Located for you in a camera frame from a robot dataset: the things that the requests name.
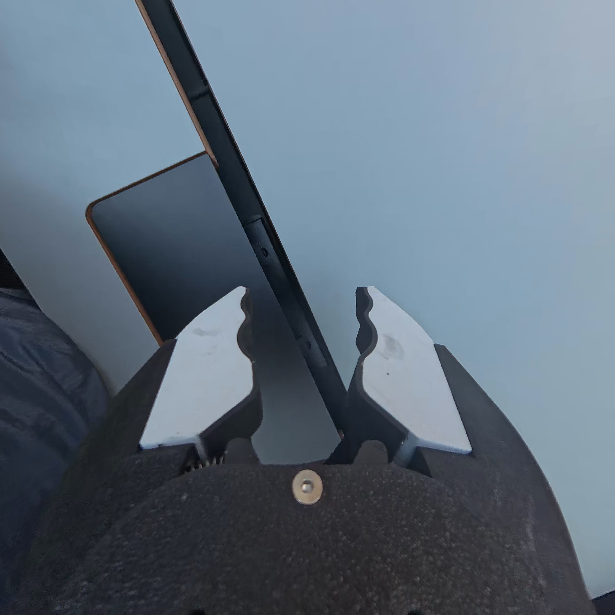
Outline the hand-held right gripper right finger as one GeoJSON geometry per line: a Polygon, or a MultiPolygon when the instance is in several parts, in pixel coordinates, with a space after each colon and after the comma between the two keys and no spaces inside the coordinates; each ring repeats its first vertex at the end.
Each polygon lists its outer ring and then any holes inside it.
{"type": "Polygon", "coordinates": [[[380,441],[389,461],[417,448],[457,455],[472,445],[432,338],[375,286],[356,289],[359,351],[348,389],[348,436],[380,441]]]}

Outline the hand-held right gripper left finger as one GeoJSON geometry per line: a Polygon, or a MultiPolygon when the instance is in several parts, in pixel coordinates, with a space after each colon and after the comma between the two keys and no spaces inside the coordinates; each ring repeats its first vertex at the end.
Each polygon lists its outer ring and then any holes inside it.
{"type": "Polygon", "coordinates": [[[183,328],[140,439],[143,449],[226,450],[234,439],[252,438],[263,420],[252,321],[250,290],[238,286],[183,328]]]}

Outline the grey panel with wood edge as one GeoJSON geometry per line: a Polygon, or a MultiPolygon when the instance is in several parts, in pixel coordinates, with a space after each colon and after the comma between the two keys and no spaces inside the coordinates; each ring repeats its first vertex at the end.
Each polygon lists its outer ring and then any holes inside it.
{"type": "Polygon", "coordinates": [[[173,1],[136,1],[340,437],[347,390],[173,1]]]}

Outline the grey desk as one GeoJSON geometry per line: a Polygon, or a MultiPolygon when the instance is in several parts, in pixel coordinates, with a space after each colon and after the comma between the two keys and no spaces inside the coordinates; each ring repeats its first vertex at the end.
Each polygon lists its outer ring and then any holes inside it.
{"type": "Polygon", "coordinates": [[[175,1],[347,386],[355,292],[445,345],[614,588],[614,1],[175,1]]]}

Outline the dark grey panel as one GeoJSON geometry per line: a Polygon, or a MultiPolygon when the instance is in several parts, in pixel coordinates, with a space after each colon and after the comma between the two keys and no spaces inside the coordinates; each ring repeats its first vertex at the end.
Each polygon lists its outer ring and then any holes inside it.
{"type": "Polygon", "coordinates": [[[86,217],[158,342],[238,286],[253,304],[269,464],[324,461],[340,442],[329,410],[343,385],[282,261],[264,213],[240,220],[207,154],[99,201],[86,217]]]}

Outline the person's legs in dark pants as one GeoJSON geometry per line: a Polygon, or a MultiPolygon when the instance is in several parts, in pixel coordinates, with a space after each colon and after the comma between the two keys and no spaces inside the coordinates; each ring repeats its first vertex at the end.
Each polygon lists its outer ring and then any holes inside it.
{"type": "Polygon", "coordinates": [[[39,308],[1,252],[1,611],[44,504],[110,396],[96,367],[39,308]]]}

